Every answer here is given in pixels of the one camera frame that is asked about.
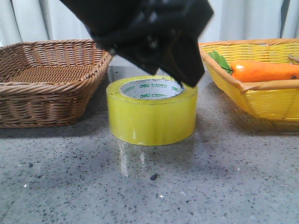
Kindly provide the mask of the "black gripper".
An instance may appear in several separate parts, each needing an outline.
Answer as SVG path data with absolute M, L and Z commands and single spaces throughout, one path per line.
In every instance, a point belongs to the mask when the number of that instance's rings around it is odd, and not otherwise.
M 154 75 L 195 87 L 205 73 L 197 38 L 214 11 L 207 0 L 63 0 L 106 50 Z M 170 44 L 172 35 L 182 32 Z

